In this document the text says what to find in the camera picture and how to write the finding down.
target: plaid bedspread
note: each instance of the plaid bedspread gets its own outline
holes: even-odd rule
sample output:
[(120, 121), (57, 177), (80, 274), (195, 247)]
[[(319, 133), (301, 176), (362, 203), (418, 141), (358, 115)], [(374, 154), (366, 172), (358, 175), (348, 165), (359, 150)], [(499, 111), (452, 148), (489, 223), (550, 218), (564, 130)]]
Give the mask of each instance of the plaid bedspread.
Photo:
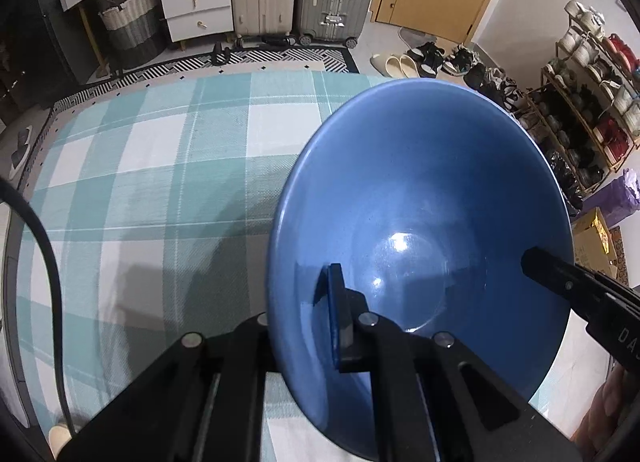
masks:
[[(71, 412), (99, 412), (183, 333), (232, 330), (265, 310), (265, 255), (280, 190), (318, 126), (382, 82), (359, 74), (233, 74), (142, 87), (77, 113), (31, 199), (60, 267)], [(49, 284), (25, 231), (20, 354), (46, 434), (61, 418)], [(348, 456), (268, 378), (263, 460)]]

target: white wall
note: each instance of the white wall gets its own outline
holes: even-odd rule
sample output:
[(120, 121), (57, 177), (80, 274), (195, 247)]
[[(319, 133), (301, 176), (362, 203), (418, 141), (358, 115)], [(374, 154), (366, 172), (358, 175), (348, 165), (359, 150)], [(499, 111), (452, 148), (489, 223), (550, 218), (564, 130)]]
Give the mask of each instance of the white wall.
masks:
[[(540, 68), (554, 56), (554, 43), (567, 30), (564, 6), (568, 1), (498, 0), (474, 41), (521, 87), (540, 86)], [(615, 0), (578, 1), (600, 10), (607, 20), (607, 33), (618, 33), (640, 52), (640, 34)]]

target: white slipper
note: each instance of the white slipper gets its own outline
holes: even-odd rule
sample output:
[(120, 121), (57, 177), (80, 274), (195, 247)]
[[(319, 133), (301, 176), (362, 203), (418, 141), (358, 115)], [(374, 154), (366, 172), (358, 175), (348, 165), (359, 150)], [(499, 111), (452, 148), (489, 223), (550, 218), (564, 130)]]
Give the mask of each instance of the white slipper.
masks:
[(404, 77), (420, 77), (418, 74), (418, 65), (415, 64), (415, 61), (411, 59), (407, 54), (395, 55), (400, 61), (400, 70), (402, 71), (402, 76)]
[(391, 54), (374, 54), (371, 56), (373, 67), (385, 77), (404, 78), (400, 60)]

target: blue bowl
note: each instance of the blue bowl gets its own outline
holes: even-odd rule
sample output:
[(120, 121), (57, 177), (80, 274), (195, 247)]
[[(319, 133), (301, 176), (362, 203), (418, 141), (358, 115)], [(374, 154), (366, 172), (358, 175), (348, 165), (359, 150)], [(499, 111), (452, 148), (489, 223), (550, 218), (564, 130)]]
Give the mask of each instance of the blue bowl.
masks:
[(366, 90), (323, 124), (284, 187), (267, 275), (274, 355), (297, 404), (331, 441), (377, 459), (368, 374), (332, 363), (323, 266), (407, 331), (450, 331), (530, 398), (568, 319), (526, 278), (522, 253), (574, 258), (558, 184), (518, 123), (434, 80)]

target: purple bag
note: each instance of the purple bag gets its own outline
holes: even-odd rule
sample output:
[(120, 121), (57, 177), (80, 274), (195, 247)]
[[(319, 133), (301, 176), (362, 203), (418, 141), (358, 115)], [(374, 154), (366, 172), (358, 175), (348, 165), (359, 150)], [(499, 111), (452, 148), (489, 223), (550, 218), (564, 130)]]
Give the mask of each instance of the purple bag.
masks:
[(613, 226), (640, 209), (640, 183), (633, 169), (625, 169), (618, 178), (584, 201), (578, 218), (599, 207), (607, 227)]

